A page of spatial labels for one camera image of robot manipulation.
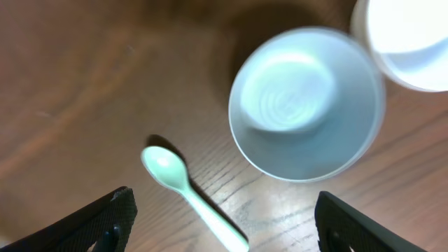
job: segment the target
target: spoon head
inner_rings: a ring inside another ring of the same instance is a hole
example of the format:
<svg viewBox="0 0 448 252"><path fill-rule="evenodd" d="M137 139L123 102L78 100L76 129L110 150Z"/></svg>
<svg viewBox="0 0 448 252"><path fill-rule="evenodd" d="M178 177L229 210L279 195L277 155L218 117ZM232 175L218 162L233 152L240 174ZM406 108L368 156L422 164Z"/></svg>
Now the spoon head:
<svg viewBox="0 0 448 252"><path fill-rule="evenodd" d="M162 186L181 191L188 186L185 163L175 153L159 146L150 146L141 152L141 161L151 176Z"/></svg>

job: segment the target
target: spoon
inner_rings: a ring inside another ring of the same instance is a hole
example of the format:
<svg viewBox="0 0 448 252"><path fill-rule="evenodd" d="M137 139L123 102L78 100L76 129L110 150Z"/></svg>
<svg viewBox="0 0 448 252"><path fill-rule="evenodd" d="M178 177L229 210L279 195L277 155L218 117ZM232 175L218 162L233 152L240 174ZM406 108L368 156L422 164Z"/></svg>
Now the spoon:
<svg viewBox="0 0 448 252"><path fill-rule="evenodd" d="M186 165L178 155L166 148L150 146L141 153L141 161L159 184L182 195L190 203L228 251L249 250L245 238L193 190Z"/></svg>

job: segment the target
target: bowl rim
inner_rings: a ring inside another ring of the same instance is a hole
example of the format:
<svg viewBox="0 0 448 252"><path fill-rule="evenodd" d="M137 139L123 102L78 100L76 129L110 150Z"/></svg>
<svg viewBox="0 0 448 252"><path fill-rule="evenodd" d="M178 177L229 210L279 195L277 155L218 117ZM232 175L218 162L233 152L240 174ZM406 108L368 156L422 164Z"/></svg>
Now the bowl rim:
<svg viewBox="0 0 448 252"><path fill-rule="evenodd" d="M326 35L334 36L336 39L339 39L339 40L341 40L343 42L346 42L350 46L352 46L353 49L363 59L364 63L367 64L367 67L369 67L371 69L373 81L375 83L378 83L378 85L374 85L374 96L375 96L374 100L375 101L383 101L383 102L376 102L376 104L375 104L376 106L375 106L375 109L374 109L375 113L374 113L374 118L373 118L373 124L371 125L369 133L366 135L366 138L364 139L364 142L361 144L361 146L358 149L358 151L356 153L354 153L353 156L349 160L347 160L347 162L345 162L343 165L341 165L340 167L336 168L332 172L324 174L324 175L316 177L316 178L308 178L308 179L283 178L283 177L280 177L280 176L273 175L273 174L269 173L268 171L265 171L264 169L262 169L258 165L256 165L251 159L249 159L247 157L247 155L245 154L244 150L239 145L238 139L235 136L234 129L233 129L233 126L232 126L232 114L231 114L232 96L235 95L235 93L234 93L235 81L236 81L238 75L241 73L241 71L244 68L244 66L246 66L247 63L249 62L249 60L252 58L252 56L254 56L257 52L262 50L265 46L267 46L269 43L273 42L274 40L277 40L279 38L283 38L285 36L294 35L294 34L297 34L297 33L301 33L301 34L302 33L326 34ZM365 51L365 49L361 45L359 45L359 43L357 41L355 41L352 38L350 38L347 34L342 33L342 32L340 32L340 31L338 31L336 29L333 29L333 28L329 28L329 27L301 27L301 28L290 29L288 31L282 32L280 34L277 34L276 36L268 39L266 42L264 42L255 51L253 51L251 53L251 55L246 59L246 61L241 66L241 68L238 70L238 73L237 73L235 79L233 80L232 89L230 91L230 98L229 98L229 105L228 105L228 111L227 112L228 112L229 125L230 125L230 131L232 133L232 138L233 138L234 142L236 143L240 153L244 156L244 158L247 161L249 161L249 163L251 165L253 165L256 169L260 170L264 174L266 174L268 176L271 176L273 178L276 178L276 179L280 179L282 181L296 182L296 183L311 183L311 182L322 181L324 179L329 179L329 178L332 178L332 177L340 174L344 170L346 170L349 167L351 167L352 165L354 165L365 154L365 152L367 152L367 150L373 144L375 138L377 137L377 135L378 135L378 133L379 133L381 127L382 127L382 123L384 121L384 115L386 113L386 88L384 87L384 79L383 79L383 77L381 75L381 72L378 70L376 64L369 57L369 55Z"/></svg>

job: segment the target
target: utensil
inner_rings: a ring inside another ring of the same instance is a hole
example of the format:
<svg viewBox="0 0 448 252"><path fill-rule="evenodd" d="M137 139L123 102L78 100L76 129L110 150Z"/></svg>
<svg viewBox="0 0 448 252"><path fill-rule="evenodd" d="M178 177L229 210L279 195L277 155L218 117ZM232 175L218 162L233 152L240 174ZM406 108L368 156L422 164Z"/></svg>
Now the utensil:
<svg viewBox="0 0 448 252"><path fill-rule="evenodd" d="M417 91L448 91L444 6L444 0L358 0L351 33L392 81Z"/></svg>
<svg viewBox="0 0 448 252"><path fill-rule="evenodd" d="M261 45L234 80L232 135L277 179L330 178L368 149L382 124L382 76L357 42L324 28L293 29Z"/></svg>
<svg viewBox="0 0 448 252"><path fill-rule="evenodd" d="M249 250L245 238L193 190L185 163L178 155L166 148L150 146L141 153L141 161L160 185L177 192L190 203L228 251Z"/></svg>

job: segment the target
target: wood grain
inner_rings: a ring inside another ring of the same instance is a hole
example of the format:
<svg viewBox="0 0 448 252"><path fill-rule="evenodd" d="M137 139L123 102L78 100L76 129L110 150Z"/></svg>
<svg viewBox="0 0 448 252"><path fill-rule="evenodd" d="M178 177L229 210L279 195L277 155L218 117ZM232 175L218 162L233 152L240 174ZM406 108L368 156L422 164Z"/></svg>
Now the wood grain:
<svg viewBox="0 0 448 252"><path fill-rule="evenodd" d="M244 59L285 29L347 31L354 0L0 0L0 230L19 239L119 186L139 215L128 251L224 251L139 154L150 134L252 251L318 251L328 190L428 251L448 249L448 94L387 83L384 126L354 167L318 183L264 176L237 150L227 99Z"/></svg>

